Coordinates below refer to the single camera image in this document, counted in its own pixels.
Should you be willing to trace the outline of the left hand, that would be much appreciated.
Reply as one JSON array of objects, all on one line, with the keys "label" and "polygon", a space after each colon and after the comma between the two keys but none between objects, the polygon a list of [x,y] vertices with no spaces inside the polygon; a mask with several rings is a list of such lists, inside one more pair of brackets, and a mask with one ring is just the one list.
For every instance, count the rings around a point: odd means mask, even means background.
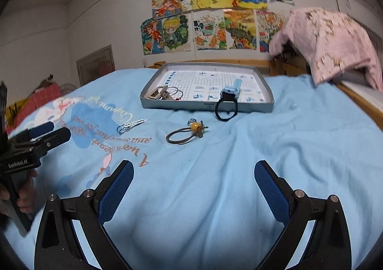
[{"label": "left hand", "polygon": [[[27,181],[19,190],[19,198],[17,199],[17,206],[23,213],[32,213],[34,208],[34,179],[38,176],[35,169],[28,170]],[[5,201],[10,199],[10,193],[1,185],[1,214],[9,216],[8,210],[5,207]]]}]

